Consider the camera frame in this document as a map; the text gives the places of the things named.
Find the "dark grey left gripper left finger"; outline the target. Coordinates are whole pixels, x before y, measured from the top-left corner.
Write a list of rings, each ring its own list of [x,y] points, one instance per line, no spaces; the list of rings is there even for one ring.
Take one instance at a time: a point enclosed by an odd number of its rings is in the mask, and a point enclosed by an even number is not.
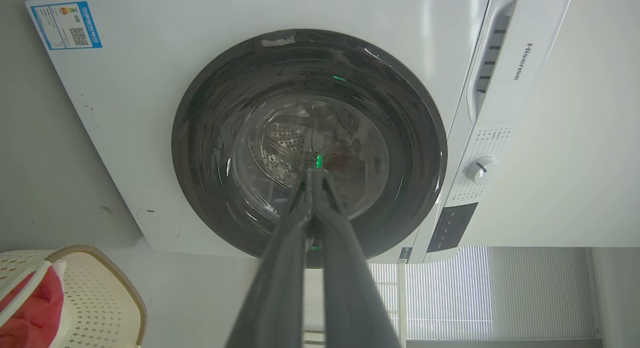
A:
[[[285,212],[227,339],[227,348],[301,348],[307,228],[311,223],[312,171],[298,175]]]

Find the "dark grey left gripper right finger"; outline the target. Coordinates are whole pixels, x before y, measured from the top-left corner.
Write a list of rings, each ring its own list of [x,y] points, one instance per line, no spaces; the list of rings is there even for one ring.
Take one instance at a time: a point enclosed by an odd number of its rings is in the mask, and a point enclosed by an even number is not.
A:
[[[326,170],[313,171],[327,348],[398,348],[400,341],[345,207]]]

